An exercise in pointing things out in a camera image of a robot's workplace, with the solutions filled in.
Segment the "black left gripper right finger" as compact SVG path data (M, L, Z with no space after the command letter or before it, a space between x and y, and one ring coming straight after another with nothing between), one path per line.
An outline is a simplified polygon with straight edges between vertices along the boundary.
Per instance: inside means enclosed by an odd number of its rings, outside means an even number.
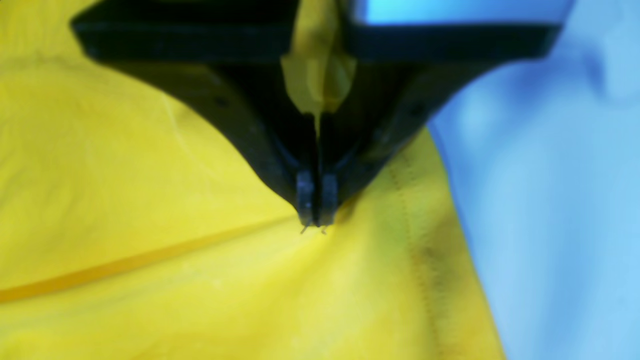
M545 57L563 29L561 0L339 0L338 14L355 73L319 120L320 227L456 93L500 66Z

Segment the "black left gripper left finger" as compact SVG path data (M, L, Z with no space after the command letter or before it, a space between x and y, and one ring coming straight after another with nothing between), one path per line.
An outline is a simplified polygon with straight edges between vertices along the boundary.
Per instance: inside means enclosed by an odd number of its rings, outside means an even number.
M99 0L70 25L89 59L179 100L317 226L313 116L286 92L297 0Z

